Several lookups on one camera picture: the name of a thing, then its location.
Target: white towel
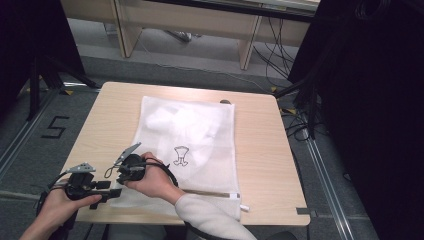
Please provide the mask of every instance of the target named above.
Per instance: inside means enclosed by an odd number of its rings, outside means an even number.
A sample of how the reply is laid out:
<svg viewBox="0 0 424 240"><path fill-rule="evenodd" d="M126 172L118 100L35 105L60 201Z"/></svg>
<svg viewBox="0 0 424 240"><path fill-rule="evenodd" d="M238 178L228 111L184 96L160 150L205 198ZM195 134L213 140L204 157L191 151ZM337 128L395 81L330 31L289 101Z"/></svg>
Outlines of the white towel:
<svg viewBox="0 0 424 240"><path fill-rule="evenodd" d="M133 144L135 153L150 151L161 159L182 189L224 193L231 197L199 196L240 219L240 191L237 181L234 111L231 104L187 102L143 97L140 122ZM176 215L173 206L148 199L124 187L114 207L143 207Z"/></svg>

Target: floor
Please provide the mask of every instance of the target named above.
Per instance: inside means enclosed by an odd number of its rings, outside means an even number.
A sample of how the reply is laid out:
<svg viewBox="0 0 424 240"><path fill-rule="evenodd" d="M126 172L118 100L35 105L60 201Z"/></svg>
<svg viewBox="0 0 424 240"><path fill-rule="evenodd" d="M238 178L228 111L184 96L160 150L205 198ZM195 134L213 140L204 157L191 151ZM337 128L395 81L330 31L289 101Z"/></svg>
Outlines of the floor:
<svg viewBox="0 0 424 240"><path fill-rule="evenodd" d="M93 80L96 81L102 82L106 80L116 80L117 78L120 78L118 80L122 81L133 81L134 76L142 78L144 76L143 74L149 74L149 77L153 79L152 81L156 81L156 79L164 78L161 75L162 72L173 70L178 72L179 79L184 78L185 76L190 78L193 74L189 74L195 71L197 74L196 76L203 76L204 79L187 79L187 81L193 86L205 88L214 85L213 88L229 90L242 89L242 91L269 94L272 91L271 86L275 86L277 89L282 89L291 84L284 80L277 71L271 67L267 67L266 63L256 53L252 54L248 69L241 70L237 50L237 40L234 39L211 36L194 36L191 42L183 43L164 31L145 29L140 36L132 56L124 59L120 54L117 36L113 33L113 28L111 30L110 26L107 26L106 31L105 26L102 23L86 22L74 19L69 19L69 24L77 43L79 53L83 59L83 63L90 66L86 68L87 75L93 77ZM267 57L269 56L270 51L264 43L255 43L255 47L261 54ZM295 58L298 49L295 47L285 47L285 50L291 57ZM273 56L270 60L277 63L277 65L282 66L280 58ZM140 70L144 69L146 66L149 67L149 71ZM281 108L292 108L291 101L294 96L295 95L292 94L284 99L280 99L280 101L278 101L278 105ZM92 104L96 95L93 93L81 92L75 97L77 100L75 101L74 99L74 101L70 102L70 100L66 97L59 95L53 105L62 104L62 106L66 106L68 108L78 108L75 104L78 103L79 97L84 98L84 104L86 104L87 101L89 104ZM20 102L18 102L20 107L17 109L26 109L26 100L27 99L25 99L25 97L22 97ZM54 109L55 108L52 107L50 110L52 112L52 116L62 114L60 111L63 110ZM71 128L73 134L71 139L75 139L77 137L79 131L78 128L82 126L88 111L89 108L84 110L81 113L81 116L78 117L78 122L75 123L75 126L73 126L75 130L72 130ZM8 142L6 139L12 139L13 135L19 131L21 126L20 124L16 124L14 119L23 119L25 114L25 110L14 111L11 113L9 118L10 120L8 120L9 122L6 121L1 123L0 134L2 135L1 144L3 145L0 148L1 152L3 152L6 148L5 143ZM286 116L286 114L282 114L282 119L286 128L299 123L298 119ZM287 130L288 135L292 133L292 130L294 129ZM307 228L248 226L248 229L251 230L259 239L266 239L272 234L282 230L289 230L293 232L299 240L378 239L361 201L356 194L354 186L348 181L348 179L346 179L346 176L343 175L343 164L336 149L333 147L331 137L326 132L323 125L318 126L317 132L316 144L320 152L321 163L326 167L327 178L330 180L331 184L330 187L334 190L337 202L339 203L343 214L346 216L348 226L344 229L348 229L349 233L343 233L343 229L340 229L340 223L338 223L339 218L336 216L337 214L334 214L334 209L332 208L333 205L329 203L328 193L324 191L326 184L324 184L323 178L320 174L318 174L319 164L317 165L317 161L311 157L310 147L305 142L298 141L299 136L302 137L302 132L291 135L289 137L289 142L295 159L297 159L299 164L299 177L304 186L308 208L311 211L311 224ZM55 153L57 158L65 158L67 151L69 151L72 147L72 143L58 142L57 144L58 145L52 145L51 147L45 146L42 150L51 153L52 151L54 152L52 149L54 147L66 146L66 149L60 152L63 156L59 153ZM22 153L22 155L27 155L24 156L26 159L31 159L33 157L33 151L31 151L32 149L29 149L29 147L30 146L27 146L28 149ZM11 172L14 169L20 169L20 167L22 166L19 166L18 163L14 163L14 165L11 166L9 175L15 175ZM25 187L19 186L19 183L16 182L19 182L19 180L11 180L8 182L8 179L3 179L0 182L0 190L14 191L22 188L22 192L36 194L32 188L28 187L25 189ZM23 209L25 210L25 214L20 215L19 219L14 219L13 221L20 221L19 224L24 226L30 223L30 219L33 217L31 215L32 210L30 209L31 206L29 202L16 202L2 197L0 197L0 201L3 206L0 207L0 209L6 213L4 215L3 213L1 214L5 217L0 217L0 222L2 224L4 223L4 226L9 224L7 222L8 220L6 220L6 216L13 215L15 211L18 211L14 209L19 209L19 211L22 211ZM83 229L81 231L85 231L85 228L85 225L77 226L77 230L74 231L74 234L81 229ZM101 231L102 227L95 225L93 233L90 235L89 239L99 239ZM9 236L10 239L15 238L10 236L19 236L10 234L5 235L6 233L7 229L0 227L0 236Z"/></svg>

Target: background table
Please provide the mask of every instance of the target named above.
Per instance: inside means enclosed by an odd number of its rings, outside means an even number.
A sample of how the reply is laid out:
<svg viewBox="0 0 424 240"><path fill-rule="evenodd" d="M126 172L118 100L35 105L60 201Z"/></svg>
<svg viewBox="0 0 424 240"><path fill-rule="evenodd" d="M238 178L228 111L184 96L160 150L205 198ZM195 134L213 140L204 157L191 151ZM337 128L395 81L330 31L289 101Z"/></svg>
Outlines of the background table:
<svg viewBox="0 0 424 240"><path fill-rule="evenodd" d="M237 174L242 204L250 207L250 212L242 212L241 223L309 223L309 215L297 214L297 208L306 208L306 202L276 100L271 95L108 82L103 85L64 169L88 162L97 169L94 180L103 180L106 169L131 145L143 96L205 102L226 99L235 104ZM77 220L182 224L178 217L140 208L112 208L109 203L100 204L97 210L81 209Z"/></svg>

